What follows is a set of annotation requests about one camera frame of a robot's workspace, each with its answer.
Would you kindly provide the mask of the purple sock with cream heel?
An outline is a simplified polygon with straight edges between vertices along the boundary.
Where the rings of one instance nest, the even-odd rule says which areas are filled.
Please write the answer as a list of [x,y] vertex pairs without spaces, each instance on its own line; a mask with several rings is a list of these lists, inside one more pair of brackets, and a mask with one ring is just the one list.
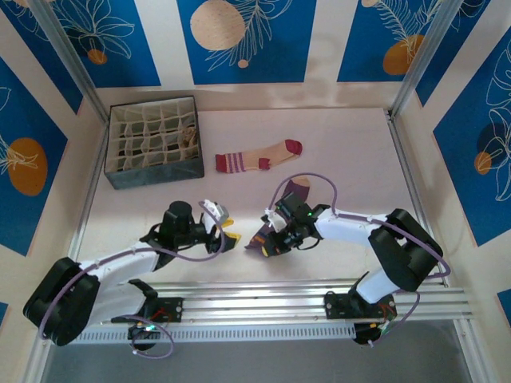
[[[306,176],[296,176],[289,180],[282,192],[282,195],[280,196],[283,198],[284,196],[288,195],[289,193],[294,193],[297,195],[302,201],[306,202],[307,197],[309,195],[311,183],[309,179]],[[256,233],[256,234],[263,234],[265,235],[265,241],[267,240],[267,237],[274,232],[272,227],[269,227],[267,223],[265,223]],[[244,247],[248,251],[258,251],[259,253],[262,253],[263,244],[254,244],[253,243],[253,236],[251,237],[248,244]]]

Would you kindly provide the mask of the grey fabric divider organizer box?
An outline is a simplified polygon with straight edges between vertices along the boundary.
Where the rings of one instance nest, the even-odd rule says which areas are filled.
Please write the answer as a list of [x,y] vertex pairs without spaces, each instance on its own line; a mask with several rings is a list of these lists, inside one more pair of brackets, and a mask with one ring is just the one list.
[[[197,145],[185,148],[192,125]],[[111,106],[104,174],[116,190],[204,177],[195,97]]]

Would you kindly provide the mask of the peach sock with purple stripes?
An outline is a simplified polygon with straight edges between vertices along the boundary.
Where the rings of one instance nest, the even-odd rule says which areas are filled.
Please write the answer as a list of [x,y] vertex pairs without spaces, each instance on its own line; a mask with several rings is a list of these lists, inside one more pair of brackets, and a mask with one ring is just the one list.
[[301,156],[303,144],[293,139],[282,140],[266,148],[215,154],[218,172],[232,174],[246,171],[267,171]]

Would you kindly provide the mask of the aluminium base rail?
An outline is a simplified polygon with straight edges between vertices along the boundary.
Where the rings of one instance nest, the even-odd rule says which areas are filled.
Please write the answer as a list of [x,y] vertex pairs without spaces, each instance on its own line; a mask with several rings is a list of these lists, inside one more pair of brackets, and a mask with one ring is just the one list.
[[[154,282],[161,297],[184,299],[181,323],[186,326],[325,323],[323,297],[347,292],[353,279],[284,282]],[[472,319],[460,287],[426,282],[410,321]]]

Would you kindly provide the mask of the aluminium side rail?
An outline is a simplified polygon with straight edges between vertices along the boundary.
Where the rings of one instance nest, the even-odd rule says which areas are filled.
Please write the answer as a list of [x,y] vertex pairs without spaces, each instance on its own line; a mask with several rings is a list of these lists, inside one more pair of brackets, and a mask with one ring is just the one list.
[[109,119],[101,126],[100,142],[94,157],[92,173],[88,178],[87,188],[85,189],[85,197],[80,204],[80,215],[78,221],[74,225],[74,232],[69,241],[66,257],[72,261],[76,261],[79,257],[81,244],[85,234],[85,229],[89,220],[89,215],[93,205],[94,196],[97,191],[97,185],[104,167],[106,152],[109,141]]
[[426,213],[422,206],[422,201],[420,200],[418,186],[416,183],[416,176],[413,173],[411,163],[409,161],[408,155],[406,154],[405,146],[402,140],[402,134],[400,133],[398,126],[392,119],[390,110],[384,109],[384,114],[390,131],[390,136],[394,144],[394,149],[398,157],[398,162],[400,164],[402,174],[406,182],[406,187],[408,190],[408,194],[410,196],[414,214],[418,222],[424,227],[425,231],[433,238],[434,233],[430,227],[428,219],[426,218]]

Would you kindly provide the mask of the aluminium frame post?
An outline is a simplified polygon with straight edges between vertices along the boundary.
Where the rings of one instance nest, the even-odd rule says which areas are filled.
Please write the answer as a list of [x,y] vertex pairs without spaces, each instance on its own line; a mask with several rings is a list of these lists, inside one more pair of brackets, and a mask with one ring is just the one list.
[[454,20],[463,0],[444,0],[433,18],[430,28],[416,53],[402,85],[389,109],[389,119],[394,122],[406,106],[424,72],[428,68],[439,45]]
[[96,87],[61,23],[46,0],[26,0],[39,26],[45,33],[60,61],[72,77],[83,97],[89,102],[103,125],[109,124],[109,113],[97,94]]

